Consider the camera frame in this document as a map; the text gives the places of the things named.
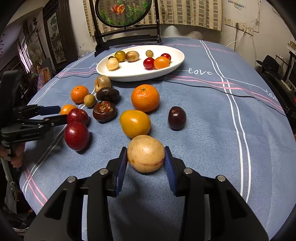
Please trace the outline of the left hand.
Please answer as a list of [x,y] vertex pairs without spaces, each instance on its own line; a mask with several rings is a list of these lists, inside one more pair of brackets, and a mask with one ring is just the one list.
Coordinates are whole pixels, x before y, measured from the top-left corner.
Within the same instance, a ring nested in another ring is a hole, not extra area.
[[[10,162],[14,168],[20,168],[23,165],[23,155],[25,150],[25,143],[18,144],[13,150],[13,156],[10,157]],[[8,158],[9,151],[1,145],[0,156],[2,158]]]

